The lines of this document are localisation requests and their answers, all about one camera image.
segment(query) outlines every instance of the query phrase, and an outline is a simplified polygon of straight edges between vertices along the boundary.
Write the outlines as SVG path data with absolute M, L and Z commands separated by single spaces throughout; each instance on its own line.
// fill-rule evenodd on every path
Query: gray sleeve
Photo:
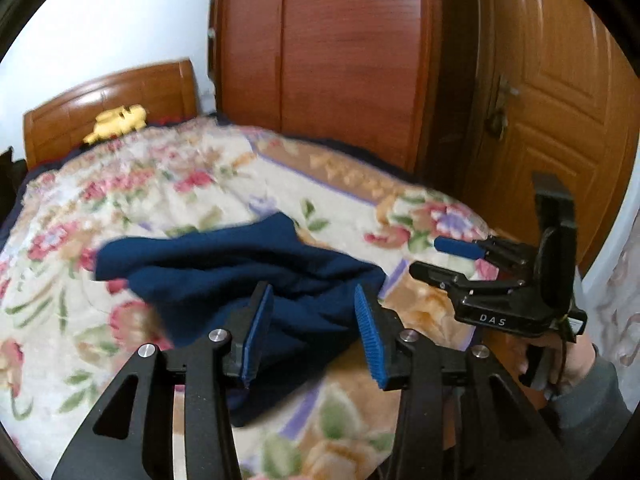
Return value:
M 614 365 L 600 356 L 573 390 L 542 410 L 569 459 L 576 480 L 589 477 L 631 418 Z

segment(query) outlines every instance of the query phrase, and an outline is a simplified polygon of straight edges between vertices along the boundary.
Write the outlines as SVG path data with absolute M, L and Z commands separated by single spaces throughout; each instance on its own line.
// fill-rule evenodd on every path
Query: silver bolt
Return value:
M 145 345 L 142 345 L 140 348 L 138 348 L 138 355 L 140 357 L 151 357 L 155 353 L 156 353 L 156 347 L 153 346 L 151 343 L 147 343 Z
M 400 339 L 405 343 L 415 343 L 418 341 L 418 333 L 411 328 L 407 328 L 400 333 Z
M 211 339 L 214 343 L 224 341 L 228 336 L 229 332 L 227 332 L 224 328 L 217 328 L 209 332 L 209 339 Z
M 491 355 L 491 351 L 484 345 L 472 346 L 471 353 L 478 359 L 487 359 Z

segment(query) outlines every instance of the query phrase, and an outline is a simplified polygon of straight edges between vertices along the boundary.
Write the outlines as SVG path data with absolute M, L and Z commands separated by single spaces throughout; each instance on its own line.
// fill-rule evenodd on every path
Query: door handle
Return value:
M 507 118 L 506 101 L 507 96 L 517 97 L 520 90 L 509 84 L 504 74 L 500 74 L 498 80 L 498 90 L 495 93 L 495 102 L 492 111 L 484 121 L 484 127 L 487 132 L 498 140 L 504 138 L 504 134 L 509 127 L 509 119 Z

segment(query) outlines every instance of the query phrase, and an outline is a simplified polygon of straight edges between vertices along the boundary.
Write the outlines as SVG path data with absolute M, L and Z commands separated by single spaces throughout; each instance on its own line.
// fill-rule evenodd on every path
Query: floral blanket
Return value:
M 200 118 L 97 146 L 31 182 L 0 254 L 0 420 L 45 479 L 81 421 L 142 343 L 170 348 L 153 307 L 126 282 L 94 282 L 98 248 L 125 235 L 176 237 L 253 222 L 276 210 L 306 243 L 378 264 L 386 307 L 441 345 L 471 329 L 446 295 L 416 282 L 419 259 L 495 279 L 438 253 L 437 235 L 485 237 L 464 205 L 346 155 L 256 128 Z M 267 416 L 234 430 L 243 475 L 366 478 L 389 454 L 399 394 L 380 391 L 357 343 Z M 175 477 L 184 469 L 184 396 L 174 402 Z

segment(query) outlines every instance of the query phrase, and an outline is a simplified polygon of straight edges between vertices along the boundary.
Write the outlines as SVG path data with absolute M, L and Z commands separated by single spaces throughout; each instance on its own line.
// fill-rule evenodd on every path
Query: stuffed animal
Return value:
M 140 105 L 107 110 L 95 118 L 94 130 L 84 138 L 84 142 L 93 144 L 98 140 L 128 134 L 132 130 L 139 131 L 146 126 L 145 121 L 146 110 Z

